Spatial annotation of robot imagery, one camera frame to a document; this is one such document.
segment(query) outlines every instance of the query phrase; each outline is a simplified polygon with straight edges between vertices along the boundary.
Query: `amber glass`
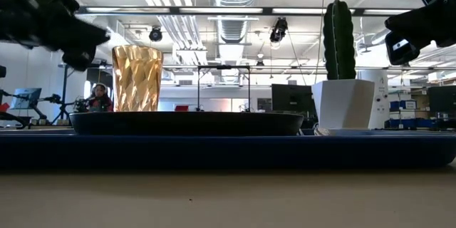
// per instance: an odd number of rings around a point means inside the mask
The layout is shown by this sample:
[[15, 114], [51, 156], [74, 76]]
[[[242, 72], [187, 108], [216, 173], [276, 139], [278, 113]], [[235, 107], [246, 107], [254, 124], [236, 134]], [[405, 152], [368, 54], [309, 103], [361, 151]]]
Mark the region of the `amber glass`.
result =
[[114, 111], [156, 111], [163, 54], [147, 46], [113, 48]]

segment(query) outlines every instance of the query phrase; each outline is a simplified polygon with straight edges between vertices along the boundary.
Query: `person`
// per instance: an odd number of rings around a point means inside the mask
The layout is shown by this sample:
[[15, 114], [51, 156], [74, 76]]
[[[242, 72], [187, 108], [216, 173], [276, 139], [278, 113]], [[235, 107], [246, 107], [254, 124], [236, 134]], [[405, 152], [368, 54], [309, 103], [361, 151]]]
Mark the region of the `person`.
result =
[[88, 101], [89, 112], [113, 111], [113, 102], [109, 99], [106, 85], [97, 83]]

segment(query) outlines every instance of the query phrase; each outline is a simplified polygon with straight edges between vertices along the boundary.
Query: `potted plant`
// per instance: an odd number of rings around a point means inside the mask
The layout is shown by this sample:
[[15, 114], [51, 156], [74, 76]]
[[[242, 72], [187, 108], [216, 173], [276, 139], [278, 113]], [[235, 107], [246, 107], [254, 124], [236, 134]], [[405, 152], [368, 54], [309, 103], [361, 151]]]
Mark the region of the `potted plant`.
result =
[[328, 80], [312, 86], [320, 128], [368, 128], [374, 82], [356, 79], [353, 23], [346, 2], [329, 4], [323, 26]]

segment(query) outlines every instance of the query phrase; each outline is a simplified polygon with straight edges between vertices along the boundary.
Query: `blue tray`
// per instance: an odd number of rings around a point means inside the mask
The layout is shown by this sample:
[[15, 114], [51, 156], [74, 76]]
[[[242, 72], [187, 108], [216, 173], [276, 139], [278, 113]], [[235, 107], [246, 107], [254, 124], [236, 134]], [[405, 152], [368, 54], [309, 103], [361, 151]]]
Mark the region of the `blue tray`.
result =
[[158, 137], [0, 132], [2, 170], [186, 170], [441, 167], [456, 137], [409, 131], [337, 136]]

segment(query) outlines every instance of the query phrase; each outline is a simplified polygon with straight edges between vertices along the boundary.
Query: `white pillar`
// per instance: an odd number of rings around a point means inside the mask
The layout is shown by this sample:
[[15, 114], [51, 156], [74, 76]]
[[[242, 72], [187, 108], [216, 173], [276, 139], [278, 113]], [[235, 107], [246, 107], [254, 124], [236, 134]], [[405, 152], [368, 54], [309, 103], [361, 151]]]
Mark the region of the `white pillar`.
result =
[[388, 99], [388, 76], [383, 70], [359, 71], [358, 79], [375, 83], [369, 129], [384, 128], [390, 119], [390, 101]]

